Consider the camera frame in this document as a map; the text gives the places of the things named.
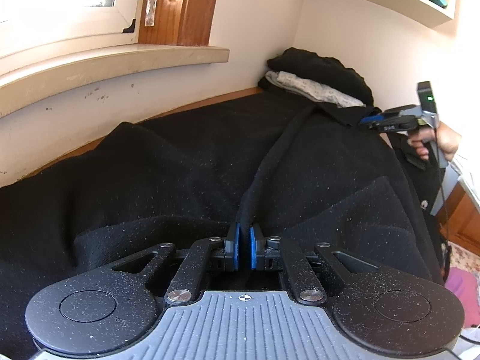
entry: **white wall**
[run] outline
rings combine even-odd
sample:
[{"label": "white wall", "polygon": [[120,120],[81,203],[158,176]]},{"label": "white wall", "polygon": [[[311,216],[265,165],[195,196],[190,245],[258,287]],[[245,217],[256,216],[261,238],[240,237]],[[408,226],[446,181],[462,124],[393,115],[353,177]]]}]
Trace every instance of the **white wall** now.
[{"label": "white wall", "polygon": [[228,63],[109,79],[0,118],[0,186],[106,135],[122,121],[255,86],[265,61],[293,44],[302,2],[217,0],[210,45],[229,48]]},{"label": "white wall", "polygon": [[[434,30],[364,0],[304,0],[294,46],[354,68],[382,109],[417,103],[417,83],[429,80],[442,121],[478,136],[480,0],[457,0],[455,19]],[[449,168],[446,196],[456,180]]]}]

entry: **white logo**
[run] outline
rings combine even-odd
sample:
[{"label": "white logo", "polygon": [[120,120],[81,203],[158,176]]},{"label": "white logo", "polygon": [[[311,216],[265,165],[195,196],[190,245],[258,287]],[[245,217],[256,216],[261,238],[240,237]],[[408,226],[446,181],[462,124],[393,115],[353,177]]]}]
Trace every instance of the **white logo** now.
[{"label": "white logo", "polygon": [[240,295],[237,299],[240,299],[242,302],[248,302],[250,299],[255,299],[255,298],[251,297],[250,295],[243,294],[243,295]]}]

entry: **black folded garment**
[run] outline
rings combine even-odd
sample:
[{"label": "black folded garment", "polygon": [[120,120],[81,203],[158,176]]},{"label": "black folded garment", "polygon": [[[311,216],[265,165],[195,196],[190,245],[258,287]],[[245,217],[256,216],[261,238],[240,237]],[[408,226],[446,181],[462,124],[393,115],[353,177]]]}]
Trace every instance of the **black folded garment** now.
[{"label": "black folded garment", "polygon": [[355,97],[366,105],[374,105],[371,89],[354,69],[343,66],[335,58],[320,57],[315,52],[286,49],[282,55],[267,61],[273,71],[286,71],[300,78],[317,81]]},{"label": "black folded garment", "polygon": [[[34,353],[23,316],[43,287],[159,242],[188,248],[224,236],[232,222],[242,224],[242,263],[256,222],[304,249],[332,242],[441,283],[394,152],[378,134],[280,93],[122,123],[97,149],[0,188],[0,353]],[[248,279],[238,288],[251,288]]]}]

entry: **gray plastic base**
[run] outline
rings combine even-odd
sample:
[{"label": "gray plastic base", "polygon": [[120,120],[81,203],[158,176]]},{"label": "gray plastic base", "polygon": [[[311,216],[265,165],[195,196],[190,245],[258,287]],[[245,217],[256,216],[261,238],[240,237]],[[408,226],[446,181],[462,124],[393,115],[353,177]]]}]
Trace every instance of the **gray plastic base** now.
[{"label": "gray plastic base", "polygon": [[[35,360],[66,357],[43,351]],[[287,292],[207,291],[197,303],[171,307],[144,339],[105,360],[380,360],[345,338],[319,307],[293,302]],[[425,357],[453,360],[448,352]]]}]

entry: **purple cloth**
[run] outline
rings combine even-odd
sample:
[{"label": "purple cloth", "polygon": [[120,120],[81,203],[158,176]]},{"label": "purple cloth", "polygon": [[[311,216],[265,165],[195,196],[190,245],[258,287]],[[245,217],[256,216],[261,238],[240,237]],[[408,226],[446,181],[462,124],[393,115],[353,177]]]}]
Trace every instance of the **purple cloth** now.
[{"label": "purple cloth", "polygon": [[450,268],[445,288],[452,291],[465,310],[464,327],[480,324],[480,310],[477,299],[477,280],[470,272],[459,268]]}]

